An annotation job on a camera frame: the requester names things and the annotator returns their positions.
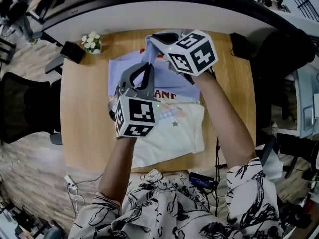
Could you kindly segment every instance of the black speaker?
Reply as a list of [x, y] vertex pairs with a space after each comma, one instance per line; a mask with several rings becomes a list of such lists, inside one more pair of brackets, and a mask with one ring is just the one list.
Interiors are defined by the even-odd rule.
[[63, 57], [77, 64], [81, 62], [84, 53], [85, 51], [74, 42], [66, 42], [60, 52]]

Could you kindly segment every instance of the vase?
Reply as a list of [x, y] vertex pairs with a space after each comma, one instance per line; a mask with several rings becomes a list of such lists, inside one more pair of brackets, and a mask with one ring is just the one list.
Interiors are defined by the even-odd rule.
[[91, 54], [100, 54], [100, 53], [101, 53], [101, 49], [102, 49], [102, 43], [101, 43], [101, 41], [99, 41], [99, 44], [100, 44], [100, 49], [96, 49], [96, 50], [93, 50], [93, 51], [89, 51], [89, 53], [91, 53]]

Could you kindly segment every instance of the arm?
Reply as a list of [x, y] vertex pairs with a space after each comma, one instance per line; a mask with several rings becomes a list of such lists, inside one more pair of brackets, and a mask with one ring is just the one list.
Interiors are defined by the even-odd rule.
[[129, 183], [136, 138], [121, 138], [115, 143], [99, 184], [99, 192], [122, 203]]
[[279, 239], [283, 228], [279, 220], [275, 185], [267, 179], [258, 157], [247, 165], [227, 172], [227, 221], [246, 239]]
[[208, 72], [193, 80], [204, 96], [228, 167], [247, 164], [256, 157], [254, 142], [224, 91]]
[[136, 138], [121, 138], [115, 143], [92, 204], [81, 209], [69, 238], [111, 236], [111, 223], [120, 216], [121, 203], [129, 183]]

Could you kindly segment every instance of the gray fabric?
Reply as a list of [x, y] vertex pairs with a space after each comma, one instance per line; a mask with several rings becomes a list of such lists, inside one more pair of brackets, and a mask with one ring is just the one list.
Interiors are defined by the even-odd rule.
[[61, 239], [63, 231], [57, 226], [51, 227], [44, 233], [43, 239]]

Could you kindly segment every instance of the wire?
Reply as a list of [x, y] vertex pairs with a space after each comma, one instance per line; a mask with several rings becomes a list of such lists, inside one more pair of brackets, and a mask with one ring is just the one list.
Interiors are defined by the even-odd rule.
[[209, 211], [210, 211], [210, 207], [211, 207], [211, 205], [209, 204], [209, 200], [208, 200], [207, 193], [205, 194], [205, 196], [206, 196], [206, 200], [207, 200], [207, 206], [208, 206], [208, 209], [209, 209]]
[[215, 174], [216, 174], [216, 182], [217, 182], [217, 185], [216, 185], [216, 188], [214, 190], [215, 192], [215, 195], [213, 194], [213, 191], [212, 191], [212, 195], [213, 197], [215, 198], [215, 202], [216, 202], [216, 207], [215, 207], [215, 216], [217, 217], [218, 215], [218, 204], [219, 204], [219, 198], [217, 196], [217, 187], [219, 185], [219, 182], [220, 182], [220, 174], [219, 174], [219, 156], [218, 156], [218, 151], [220, 149], [220, 146], [219, 146], [219, 140], [217, 138], [217, 142], [216, 142], [216, 159], [215, 159]]
[[[77, 216], [79, 215], [79, 210], [78, 210], [78, 202], [77, 202], [77, 200], [76, 200], [76, 197], [81, 197], [81, 198], [82, 198], [82, 200], [83, 200], [83, 206], [85, 206], [85, 200], [84, 200], [84, 197], [82, 197], [81, 195], [78, 195], [78, 190], [77, 190], [77, 189], [75, 190], [75, 194], [73, 194], [73, 193], [70, 192], [70, 188], [71, 188], [70, 186], [67, 186], [67, 191], [68, 191], [69, 198], [70, 198], [70, 201], [71, 201], [72, 206], [73, 206], [73, 210], [74, 210], [74, 213], [75, 213], [75, 217], [77, 217]], [[74, 196], [75, 208], [74, 208], [74, 205], [73, 205], [73, 202], [72, 202], [72, 200], [71, 200], [70, 195], [71, 195], [71, 196]]]
[[226, 196], [219, 196], [219, 195], [216, 195], [217, 197], [221, 197], [221, 198], [226, 198]]
[[214, 191], [213, 190], [211, 191], [211, 194], [212, 194], [212, 196], [214, 197], [214, 199], [216, 201], [216, 196], [214, 195]]
[[218, 214], [220, 214], [220, 212], [223, 210], [223, 207], [227, 205], [227, 202], [225, 201], [225, 203], [223, 203], [223, 205], [220, 207]]
[[69, 196], [70, 202], [71, 202], [71, 204], [72, 204], [73, 211], [74, 211], [74, 215], [75, 215], [75, 218], [76, 218], [76, 211], [75, 211], [75, 208], [74, 208], [74, 204], [73, 204], [73, 202], [72, 202], [72, 199], [71, 199], [71, 197], [70, 197], [70, 193], [69, 193], [69, 188], [68, 188], [68, 186], [66, 186], [66, 191], [68, 192], [68, 196]]
[[78, 185], [80, 183], [85, 183], [85, 182], [94, 182], [94, 181], [97, 181], [98, 179], [100, 179], [102, 177], [103, 174], [101, 174], [98, 178], [94, 179], [94, 180], [90, 180], [90, 181], [80, 181], [80, 182], [77, 182], [75, 183], [75, 185]]

